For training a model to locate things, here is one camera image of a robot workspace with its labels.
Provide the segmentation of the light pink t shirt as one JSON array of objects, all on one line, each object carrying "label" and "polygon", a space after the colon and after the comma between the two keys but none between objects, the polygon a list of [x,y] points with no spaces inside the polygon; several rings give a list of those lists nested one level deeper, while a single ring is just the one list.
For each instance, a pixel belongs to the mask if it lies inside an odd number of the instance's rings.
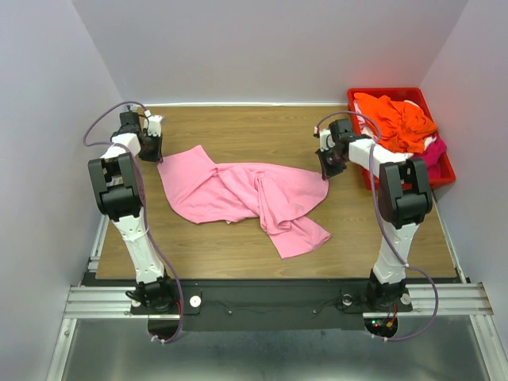
[{"label": "light pink t shirt", "polygon": [[195,224],[256,218],[283,259],[320,248],[331,234],[307,214],[323,202],[321,175],[263,163],[216,164],[200,145],[158,166],[171,208]]}]

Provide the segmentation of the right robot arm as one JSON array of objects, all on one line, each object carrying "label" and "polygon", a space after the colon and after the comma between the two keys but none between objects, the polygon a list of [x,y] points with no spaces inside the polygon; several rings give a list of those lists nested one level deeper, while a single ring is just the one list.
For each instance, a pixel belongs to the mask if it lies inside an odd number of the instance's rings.
[{"label": "right robot arm", "polygon": [[427,168],[420,158],[407,159],[378,144],[368,135],[358,135],[348,119],[332,121],[323,129],[314,127],[319,139],[316,151],[321,176],[329,179],[358,164],[371,176],[371,190],[382,241],[378,259],[369,275],[364,300],[382,310],[408,300],[406,269],[413,238],[433,208]]}]

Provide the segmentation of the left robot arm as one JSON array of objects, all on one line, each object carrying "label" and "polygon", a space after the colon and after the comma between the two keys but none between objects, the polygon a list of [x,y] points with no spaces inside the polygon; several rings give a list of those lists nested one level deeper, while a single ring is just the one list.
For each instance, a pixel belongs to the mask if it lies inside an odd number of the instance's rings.
[{"label": "left robot arm", "polygon": [[149,236],[146,198],[136,159],[159,164],[162,157],[162,120],[148,110],[120,114],[120,127],[105,153],[87,164],[94,198],[121,235],[135,270],[136,287],[126,296],[134,306],[167,313],[177,307],[172,279]]}]

